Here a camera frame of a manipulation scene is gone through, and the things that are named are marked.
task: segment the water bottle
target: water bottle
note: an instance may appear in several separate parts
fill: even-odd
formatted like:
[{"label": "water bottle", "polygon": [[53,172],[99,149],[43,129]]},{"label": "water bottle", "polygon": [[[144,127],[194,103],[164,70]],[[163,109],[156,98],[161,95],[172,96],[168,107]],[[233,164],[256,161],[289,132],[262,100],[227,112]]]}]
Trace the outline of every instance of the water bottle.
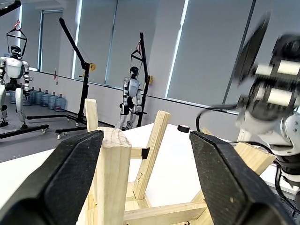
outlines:
[{"label": "water bottle", "polygon": [[23,95],[23,106],[31,106],[31,96],[30,96],[30,93],[29,93],[29,97]]},{"label": "water bottle", "polygon": [[31,90],[30,90],[30,102],[31,102],[32,105],[34,104],[35,93],[36,93],[36,91],[34,90],[34,87],[31,87]]},{"label": "water bottle", "polygon": [[66,100],[60,96],[55,100],[54,110],[57,112],[64,112],[66,109]]},{"label": "water bottle", "polygon": [[50,94],[48,94],[48,90],[45,91],[45,94],[42,95],[41,106],[48,107]]},{"label": "water bottle", "polygon": [[42,89],[39,88],[38,91],[35,93],[35,96],[34,96],[34,102],[35,102],[36,105],[41,104],[42,95],[43,95]]},{"label": "water bottle", "polygon": [[49,97],[49,103],[48,103],[48,109],[55,109],[54,105],[55,105],[55,100],[57,99],[58,97],[55,95],[55,92],[53,92],[53,95],[51,95]]},{"label": "water bottle", "polygon": [[10,102],[10,104],[15,104],[15,91],[14,90],[9,91],[9,102]]}]

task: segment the humanoid robot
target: humanoid robot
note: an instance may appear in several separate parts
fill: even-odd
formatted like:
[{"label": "humanoid robot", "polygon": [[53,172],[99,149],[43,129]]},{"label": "humanoid robot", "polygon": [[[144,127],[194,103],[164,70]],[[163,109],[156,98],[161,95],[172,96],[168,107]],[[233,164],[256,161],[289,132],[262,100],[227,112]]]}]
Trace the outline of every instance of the humanoid robot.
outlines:
[{"label": "humanoid robot", "polygon": [[[15,25],[12,31],[20,31],[20,29],[17,29],[16,27],[17,25]],[[16,113],[18,114],[19,120],[23,123],[21,129],[26,129],[26,115],[23,111],[23,94],[26,98],[29,98],[29,64],[28,62],[22,60],[24,50],[21,53],[20,47],[12,45],[10,47],[10,51],[11,57],[0,58],[0,119],[2,120],[0,127],[5,127],[8,125],[6,119],[8,107],[4,104],[6,91],[15,90]],[[5,84],[4,81],[5,74],[10,78],[10,81],[7,84]],[[24,90],[17,83],[17,79],[20,79],[22,76],[24,76]]]},{"label": "humanoid robot", "polygon": [[136,116],[142,113],[142,96],[143,90],[141,83],[138,81],[139,69],[137,67],[130,68],[130,77],[125,77],[123,82],[123,103],[120,104],[121,113],[120,120],[116,124],[116,128],[123,129],[127,116],[130,113],[130,119],[127,121],[126,129],[131,129]]}]

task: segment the table surface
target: table surface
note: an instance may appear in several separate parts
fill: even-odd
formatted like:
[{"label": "table surface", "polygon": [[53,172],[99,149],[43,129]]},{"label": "table surface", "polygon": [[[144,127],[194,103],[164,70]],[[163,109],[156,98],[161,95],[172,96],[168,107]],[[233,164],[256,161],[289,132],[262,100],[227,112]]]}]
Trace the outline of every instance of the table surface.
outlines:
[{"label": "table surface", "polygon": [[[153,124],[149,124],[125,131],[124,134],[132,147],[146,147],[152,127]],[[52,151],[0,163],[0,208]],[[128,181],[135,181],[141,161],[131,159]],[[270,165],[261,175],[271,187],[274,187],[275,172],[276,168]],[[284,191],[295,193],[295,189],[284,180],[280,184]],[[187,203],[200,188],[189,134],[177,131],[177,126],[168,124],[146,191],[149,201],[153,207]]]}]

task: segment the window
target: window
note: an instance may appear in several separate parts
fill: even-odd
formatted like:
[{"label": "window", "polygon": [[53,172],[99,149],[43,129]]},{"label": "window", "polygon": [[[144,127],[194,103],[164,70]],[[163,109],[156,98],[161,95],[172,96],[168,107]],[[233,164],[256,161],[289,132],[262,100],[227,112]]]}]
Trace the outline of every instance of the window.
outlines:
[{"label": "window", "polygon": [[62,10],[43,11],[41,72],[58,73],[60,55],[61,26],[59,18]]},{"label": "window", "polygon": [[[268,29],[256,58],[257,63],[269,64],[275,42],[279,36],[284,33],[297,34],[300,32],[299,7],[300,2],[294,0],[256,1],[247,37],[252,35],[262,16],[267,11],[271,12]],[[253,80],[246,81],[239,88],[237,88],[235,83],[232,83],[226,102],[237,102],[241,94],[248,94],[252,83]]]},{"label": "window", "polygon": [[[116,0],[83,0],[78,33],[78,47],[84,60],[95,63],[89,82],[104,84],[113,30]],[[75,79],[83,79],[81,63],[76,57]]]},{"label": "window", "polygon": [[251,4],[189,0],[168,98],[202,105],[222,103]]},{"label": "window", "polygon": [[[146,58],[149,59],[153,42],[159,0],[119,0],[112,46],[106,72],[106,84],[122,87],[130,69],[130,54],[136,49],[140,32],[144,33]],[[140,67],[134,60],[133,66]],[[144,80],[143,68],[139,80]]]},{"label": "window", "polygon": [[[1,5],[1,7],[5,7],[6,5],[9,5],[10,3],[5,2]],[[5,14],[1,17],[1,29],[0,29],[0,54],[1,56],[4,56],[4,54],[8,54],[8,43],[6,39],[6,33],[13,29],[15,22],[19,19],[19,10],[14,10],[10,13]],[[18,45],[18,41],[16,38],[10,38],[9,45]]]},{"label": "window", "polygon": [[[36,10],[32,4],[22,6],[22,31],[27,37],[27,45],[23,59],[31,68],[38,67],[38,43],[40,30],[41,12]],[[21,49],[25,42],[21,40]]]}]

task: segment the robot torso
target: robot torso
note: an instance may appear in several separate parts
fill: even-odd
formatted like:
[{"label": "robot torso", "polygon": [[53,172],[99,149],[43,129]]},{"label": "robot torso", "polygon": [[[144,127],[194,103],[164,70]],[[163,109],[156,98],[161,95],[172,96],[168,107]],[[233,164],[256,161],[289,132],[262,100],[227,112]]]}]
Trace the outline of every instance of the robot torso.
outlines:
[{"label": "robot torso", "polygon": [[128,83],[128,96],[135,97],[139,89],[140,82],[137,79],[131,78]]},{"label": "robot torso", "polygon": [[6,58],[5,71],[8,77],[20,79],[24,73],[23,62],[14,58]]}]

